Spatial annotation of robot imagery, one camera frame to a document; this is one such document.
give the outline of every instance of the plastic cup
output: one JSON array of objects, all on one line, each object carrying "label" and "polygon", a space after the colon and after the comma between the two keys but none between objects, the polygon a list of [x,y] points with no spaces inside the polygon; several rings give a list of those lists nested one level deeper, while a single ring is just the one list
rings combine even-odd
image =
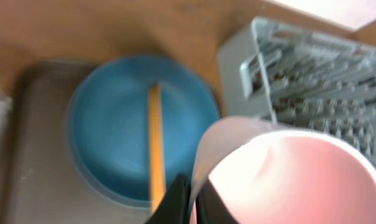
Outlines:
[{"label": "plastic cup", "polygon": [[223,119],[200,141],[191,203],[207,178],[239,223],[376,224],[376,170],[326,134]]}]

